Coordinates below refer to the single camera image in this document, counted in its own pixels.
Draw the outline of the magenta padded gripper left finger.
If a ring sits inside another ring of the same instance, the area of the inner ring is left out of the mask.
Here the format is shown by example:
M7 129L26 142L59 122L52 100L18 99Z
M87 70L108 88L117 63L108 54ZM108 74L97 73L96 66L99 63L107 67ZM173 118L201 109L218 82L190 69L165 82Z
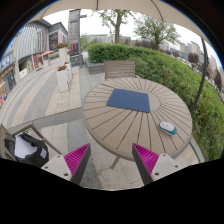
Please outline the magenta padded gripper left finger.
M83 145L65 156L56 155L42 169L79 185L91 154L90 144Z

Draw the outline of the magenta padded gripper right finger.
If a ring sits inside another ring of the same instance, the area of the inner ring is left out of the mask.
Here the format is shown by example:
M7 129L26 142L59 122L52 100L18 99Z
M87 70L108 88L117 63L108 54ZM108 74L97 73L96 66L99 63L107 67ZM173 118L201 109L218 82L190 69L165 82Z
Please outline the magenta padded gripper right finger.
M132 144L132 154L145 185L182 169L168 154L158 155L136 143Z

